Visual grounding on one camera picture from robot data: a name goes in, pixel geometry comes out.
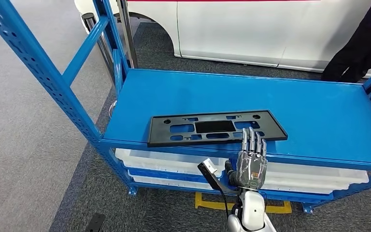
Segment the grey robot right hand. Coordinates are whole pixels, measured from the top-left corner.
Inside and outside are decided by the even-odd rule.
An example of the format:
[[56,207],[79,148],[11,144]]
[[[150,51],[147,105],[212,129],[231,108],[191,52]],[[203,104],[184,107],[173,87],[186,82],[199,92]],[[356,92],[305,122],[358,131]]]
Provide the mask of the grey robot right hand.
[[242,145],[238,152],[236,169],[225,163],[230,186],[259,190],[265,182],[267,144],[252,127],[242,130]]

